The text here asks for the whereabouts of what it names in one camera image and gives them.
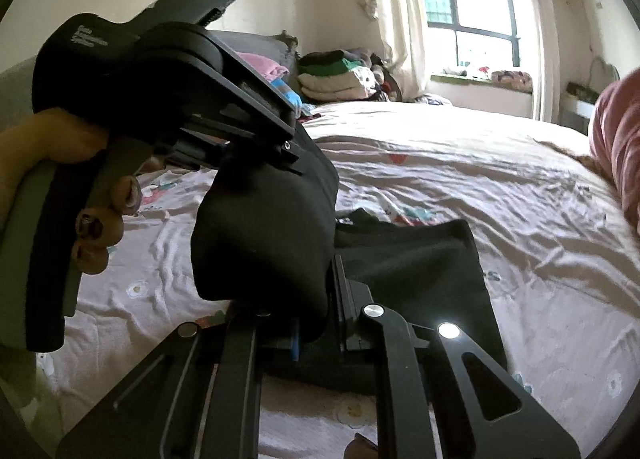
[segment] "windowsill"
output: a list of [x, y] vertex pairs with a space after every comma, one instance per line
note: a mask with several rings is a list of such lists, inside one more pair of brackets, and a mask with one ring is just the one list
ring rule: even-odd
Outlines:
[[505, 91], [514, 91], [516, 93], [533, 94], [532, 91], [523, 91], [520, 89], [513, 89], [507, 85], [501, 85], [491, 80], [480, 80], [479, 78], [472, 78], [469, 76], [457, 76], [452, 74], [432, 74], [432, 82], [440, 82], [444, 84], [454, 85], [484, 85], [488, 87], [496, 87], [498, 89], [504, 89]]

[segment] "blue part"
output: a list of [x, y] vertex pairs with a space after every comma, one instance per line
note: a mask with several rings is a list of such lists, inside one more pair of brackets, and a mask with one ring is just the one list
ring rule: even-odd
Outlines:
[[300, 95], [289, 87], [282, 78], [276, 78], [276, 80], [271, 82], [271, 85], [280, 91], [292, 105], [302, 105], [302, 98], [300, 98]]
[[291, 359], [294, 362], [300, 360], [300, 319], [294, 318], [291, 321]]

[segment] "rubber grip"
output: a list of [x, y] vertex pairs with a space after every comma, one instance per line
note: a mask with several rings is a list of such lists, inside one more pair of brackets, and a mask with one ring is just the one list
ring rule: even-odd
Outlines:
[[71, 260], [76, 217], [109, 206], [111, 186], [152, 152], [121, 137], [88, 162], [41, 162], [22, 179], [0, 235], [0, 344], [37, 352], [62, 346], [82, 275]]

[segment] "hand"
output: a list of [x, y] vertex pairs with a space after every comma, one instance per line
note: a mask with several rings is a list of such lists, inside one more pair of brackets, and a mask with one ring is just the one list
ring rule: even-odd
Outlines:
[[105, 129], [62, 109], [39, 112], [31, 121], [43, 160], [80, 163], [107, 147], [109, 134]]
[[[108, 132], [62, 109], [39, 112], [31, 118], [34, 139], [38, 141], [40, 159], [57, 163], [81, 163], [107, 147]], [[138, 180], [120, 178], [111, 188], [111, 208], [85, 208], [76, 217], [78, 238], [71, 258], [89, 275], [102, 273], [109, 262], [107, 248], [122, 239], [123, 214], [135, 213], [142, 192]]]
[[123, 214], [135, 213], [142, 201], [138, 180], [120, 178], [111, 187], [111, 208], [85, 208], [76, 217], [78, 238], [71, 258], [82, 273], [102, 273], [109, 262], [109, 246], [116, 245], [124, 233]]

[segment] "folded clothes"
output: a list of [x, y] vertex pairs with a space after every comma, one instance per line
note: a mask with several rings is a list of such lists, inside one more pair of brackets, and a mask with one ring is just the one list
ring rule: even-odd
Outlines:
[[373, 76], [376, 77], [376, 82], [382, 85], [385, 81], [385, 71], [382, 65], [372, 65], [371, 70], [373, 71]]
[[313, 76], [308, 73], [298, 75], [298, 81], [311, 91], [331, 93], [352, 87], [375, 87], [376, 77], [368, 67], [354, 67], [346, 73], [335, 76]]
[[305, 65], [303, 60], [306, 57], [300, 59], [298, 62], [298, 70], [301, 73], [307, 73], [313, 76], [335, 76], [338, 74], [346, 73], [354, 67], [363, 67], [364, 62], [361, 60], [353, 61], [347, 58], [341, 58], [336, 62], [330, 64], [309, 64]]
[[319, 93], [302, 87], [302, 92], [312, 100], [317, 100], [318, 102], [349, 102], [351, 100], [366, 100], [370, 96], [373, 96], [376, 90], [371, 87], [359, 86], [341, 91]]
[[355, 55], [357, 58], [359, 58], [361, 61], [364, 62], [364, 65], [366, 67], [371, 69], [371, 66], [372, 66], [371, 55], [373, 54], [373, 51], [366, 48], [351, 48], [351, 49], [348, 49], [347, 51], [350, 52], [352, 55]]
[[283, 77], [289, 73], [289, 69], [284, 67], [284, 65], [280, 65], [275, 60], [260, 54], [242, 53], [239, 51], [237, 51], [236, 54], [258, 71], [268, 82], [273, 82], [276, 78]]
[[333, 51], [314, 51], [308, 53], [300, 59], [300, 65], [331, 65], [340, 62], [342, 59], [349, 62], [357, 62], [360, 57], [345, 49], [334, 49]]

